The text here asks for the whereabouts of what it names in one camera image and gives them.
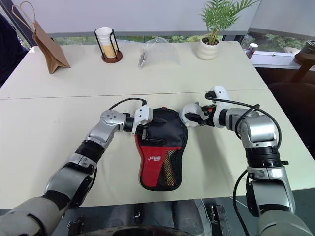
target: small bottle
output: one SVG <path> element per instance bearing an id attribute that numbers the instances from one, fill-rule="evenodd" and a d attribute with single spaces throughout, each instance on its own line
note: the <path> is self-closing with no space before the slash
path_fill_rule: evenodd
<path id="1" fill-rule="evenodd" d="M 248 56 L 249 59 L 251 59 L 257 47 L 258 45 L 256 43 L 251 43 L 250 46 L 247 48 L 246 55 Z"/>

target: potted plant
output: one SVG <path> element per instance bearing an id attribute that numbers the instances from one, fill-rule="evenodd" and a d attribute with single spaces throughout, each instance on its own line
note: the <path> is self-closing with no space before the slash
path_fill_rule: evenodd
<path id="1" fill-rule="evenodd" d="M 210 0 L 202 9 L 201 19 L 206 23 L 208 34 L 199 41 L 197 55 L 203 60 L 211 60 L 217 56 L 220 43 L 217 34 L 229 28 L 238 19 L 237 14 L 247 7 L 253 6 L 257 0 Z"/>

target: clear plastic bag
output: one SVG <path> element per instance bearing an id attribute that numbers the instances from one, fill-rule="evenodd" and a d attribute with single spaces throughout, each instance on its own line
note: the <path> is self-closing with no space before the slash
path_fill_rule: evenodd
<path id="1" fill-rule="evenodd" d="M 141 48 L 139 69 L 157 64 L 181 65 L 175 47 L 165 38 L 151 39 Z"/>

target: white plant pot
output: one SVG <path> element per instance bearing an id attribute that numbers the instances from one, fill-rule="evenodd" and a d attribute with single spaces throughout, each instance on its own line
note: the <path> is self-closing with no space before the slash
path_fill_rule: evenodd
<path id="1" fill-rule="evenodd" d="M 216 45 L 207 45 L 202 42 L 202 39 L 199 41 L 197 48 L 197 56 L 203 60 L 211 60 L 218 55 L 218 49 L 220 47 L 220 42 Z"/>

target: green leaves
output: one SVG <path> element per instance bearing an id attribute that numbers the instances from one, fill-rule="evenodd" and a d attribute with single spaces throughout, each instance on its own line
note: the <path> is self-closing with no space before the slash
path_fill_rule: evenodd
<path id="1" fill-rule="evenodd" d="M 210 0 L 201 10 L 201 20 L 206 23 L 207 31 L 212 34 L 209 43 L 214 43 L 218 31 L 223 31 L 234 24 L 237 14 L 259 0 L 241 0 L 240 3 L 228 0 Z"/>

